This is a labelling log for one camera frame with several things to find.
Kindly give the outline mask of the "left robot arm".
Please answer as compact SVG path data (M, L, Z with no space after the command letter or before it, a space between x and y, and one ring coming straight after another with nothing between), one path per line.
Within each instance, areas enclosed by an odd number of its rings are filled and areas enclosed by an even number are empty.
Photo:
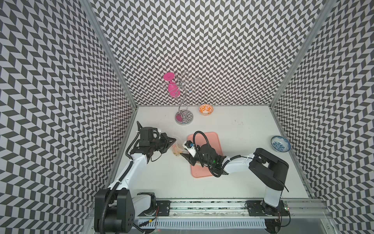
M100 234L128 233L132 228L147 233L135 218L142 213L157 215L154 193L139 193L131 196L135 180L144 172L154 152L164 154L176 142L157 128L143 127L139 122L137 133L125 151L129 159L126 167L106 189L100 189L94 197L94 231Z

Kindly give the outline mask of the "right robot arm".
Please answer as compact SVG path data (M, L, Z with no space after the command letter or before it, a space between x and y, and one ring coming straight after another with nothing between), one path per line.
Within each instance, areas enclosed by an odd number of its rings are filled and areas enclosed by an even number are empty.
M216 178L250 170L266 186L264 198L259 204L262 213L266 216L281 216L279 204L282 192L286 189L285 182L289 169L286 161L263 148L257 148L248 156L221 156L211 146L206 134L201 131L196 131L192 140L185 141L183 148L187 152L180 155L191 166L199 164Z

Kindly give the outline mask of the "orange patterned small bowl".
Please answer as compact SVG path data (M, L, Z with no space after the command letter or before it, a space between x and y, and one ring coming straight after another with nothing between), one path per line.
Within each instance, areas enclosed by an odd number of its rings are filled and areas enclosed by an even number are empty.
M202 104L199 107L199 112L204 116L211 115L213 111L214 111L214 108L209 104Z

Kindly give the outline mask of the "pink ornament on stand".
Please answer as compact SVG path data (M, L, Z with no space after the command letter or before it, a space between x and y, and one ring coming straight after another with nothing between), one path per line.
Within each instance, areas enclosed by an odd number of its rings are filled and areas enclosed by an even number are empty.
M175 74L168 72L163 76L163 79L168 82L168 94L173 98L179 97L181 92L179 86L175 82Z

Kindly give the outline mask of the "blue white porcelain bowl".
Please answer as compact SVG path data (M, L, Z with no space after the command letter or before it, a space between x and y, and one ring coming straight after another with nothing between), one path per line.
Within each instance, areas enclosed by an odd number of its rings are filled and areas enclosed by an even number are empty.
M273 136L271 139L271 146L278 152L286 153L291 150L291 144L283 136Z

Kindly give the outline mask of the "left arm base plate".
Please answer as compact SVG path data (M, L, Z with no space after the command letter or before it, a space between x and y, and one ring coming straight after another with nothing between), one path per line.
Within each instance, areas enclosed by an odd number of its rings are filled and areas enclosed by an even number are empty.
M156 200L154 205L136 215L136 217L167 217L170 214L170 200Z

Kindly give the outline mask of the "aluminium front rail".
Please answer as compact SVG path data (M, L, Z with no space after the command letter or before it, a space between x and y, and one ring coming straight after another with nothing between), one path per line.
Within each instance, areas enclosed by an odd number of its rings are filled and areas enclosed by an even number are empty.
M332 214L328 211L326 204L321 199L282 199L289 208L289 215L278 217L271 216L249 216L244 204L248 200L256 199L156 199L170 200L170 214L162 218L196 218L196 219L229 219L229 218L253 218L253 219L331 219ZM124 205L116 202L111 204L107 210L106 217L114 219L125 218L129 220L153 217L136 217L135 212L128 212Z

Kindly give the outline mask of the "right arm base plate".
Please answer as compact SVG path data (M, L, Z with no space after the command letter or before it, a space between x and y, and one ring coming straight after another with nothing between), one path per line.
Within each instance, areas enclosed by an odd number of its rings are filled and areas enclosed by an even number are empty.
M267 205L263 200L248 200L244 207L247 209L249 216L271 216L282 217L289 215L289 208L287 204L280 200L276 208Z

